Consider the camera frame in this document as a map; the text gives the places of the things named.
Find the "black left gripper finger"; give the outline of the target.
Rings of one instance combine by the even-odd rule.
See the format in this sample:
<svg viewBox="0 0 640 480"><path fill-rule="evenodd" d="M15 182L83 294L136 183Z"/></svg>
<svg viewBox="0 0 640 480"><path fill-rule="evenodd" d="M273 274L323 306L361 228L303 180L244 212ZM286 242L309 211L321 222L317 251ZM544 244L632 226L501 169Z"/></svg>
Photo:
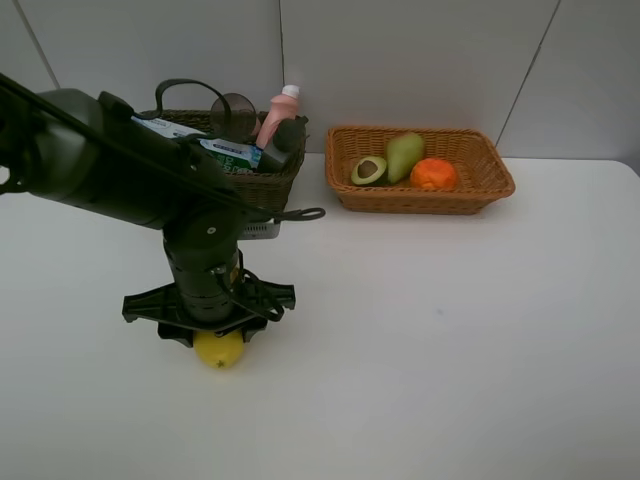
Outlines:
<svg viewBox="0 0 640 480"><path fill-rule="evenodd" d="M194 345L195 329L192 325L159 323L157 325L157 335L161 340L172 340L186 348L192 348Z"/></svg>
<svg viewBox="0 0 640 480"><path fill-rule="evenodd" d="M264 318L254 317L242 323L238 330L241 333L244 343L249 343L251 339L259 332L262 332L268 326L268 321Z"/></svg>

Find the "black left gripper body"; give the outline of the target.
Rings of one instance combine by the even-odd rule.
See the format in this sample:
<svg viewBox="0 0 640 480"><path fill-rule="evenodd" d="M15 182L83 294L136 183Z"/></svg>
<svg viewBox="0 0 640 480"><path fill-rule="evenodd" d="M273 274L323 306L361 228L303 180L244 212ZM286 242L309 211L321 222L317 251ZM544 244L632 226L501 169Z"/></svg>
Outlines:
<svg viewBox="0 0 640 480"><path fill-rule="evenodd" d="M295 289L259 279L244 266L237 249L227 258L202 258L197 267L177 254L164 251L173 282L144 293L126 296L122 315L174 325L192 325L196 331L231 333L246 320L282 319L296 305Z"/></svg>

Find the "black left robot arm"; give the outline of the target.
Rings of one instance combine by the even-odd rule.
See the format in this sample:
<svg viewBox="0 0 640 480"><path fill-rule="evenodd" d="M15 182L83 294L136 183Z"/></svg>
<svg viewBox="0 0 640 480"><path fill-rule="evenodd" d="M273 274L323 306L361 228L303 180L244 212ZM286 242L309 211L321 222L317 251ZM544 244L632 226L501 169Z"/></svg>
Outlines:
<svg viewBox="0 0 640 480"><path fill-rule="evenodd" d="M160 337L192 346L199 332L248 341L295 307L294 288L258 278L238 246L271 212L247 203L202 147L153 133L112 95L38 95L3 78L1 163L3 193L161 232L173 280L127 296L126 321L154 321Z"/></svg>

